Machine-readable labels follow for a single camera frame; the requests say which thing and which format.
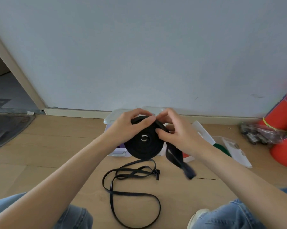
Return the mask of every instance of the white baseboard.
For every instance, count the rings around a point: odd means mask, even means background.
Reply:
[[[81,118],[98,118],[105,119],[110,111],[95,111],[95,110],[78,110],[78,109],[63,109],[63,108],[46,108],[45,113],[50,116],[63,117],[81,117]],[[241,122],[256,122],[260,118],[250,117],[222,117],[222,116],[185,116],[190,123],[199,121],[201,124],[216,124],[216,125],[237,125]]]

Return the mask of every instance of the person's left arm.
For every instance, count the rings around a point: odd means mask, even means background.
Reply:
[[[132,125],[137,115],[150,117]],[[155,119],[143,109],[123,113],[106,132],[0,213],[0,228],[52,228],[102,159]]]

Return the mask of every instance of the jeans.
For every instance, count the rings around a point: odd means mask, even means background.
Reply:
[[[281,189],[287,194],[287,188]],[[266,228],[239,199],[202,214],[191,229],[264,229]]]
[[[11,204],[16,202],[25,193],[16,194],[3,198],[0,200],[0,212],[8,208]],[[74,205],[69,205],[69,207],[64,211],[54,229],[91,229],[92,228],[92,216],[85,209],[77,207]]]

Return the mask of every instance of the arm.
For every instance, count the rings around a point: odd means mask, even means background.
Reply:
[[[132,125],[137,115],[148,115]],[[123,113],[101,136],[0,213],[0,228],[52,228],[102,159],[155,121],[148,111]]]
[[[157,129],[159,138],[203,162],[267,228],[287,228],[287,194],[210,145],[174,110],[157,119],[172,124],[167,126],[171,133]]]

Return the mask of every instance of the door frame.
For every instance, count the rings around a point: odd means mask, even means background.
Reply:
[[[37,91],[34,89],[32,84],[29,82],[23,71],[20,69],[20,67],[17,65],[14,58],[11,56],[9,51],[4,46],[3,42],[0,40],[0,58],[4,63],[7,65],[7,67],[10,69],[12,74],[15,76],[15,78],[19,81],[20,85],[25,89],[27,94],[30,96],[30,98],[33,100],[33,102],[36,104],[36,106],[40,110],[44,110],[47,108],[47,105],[43,101],[43,99],[39,96]]]

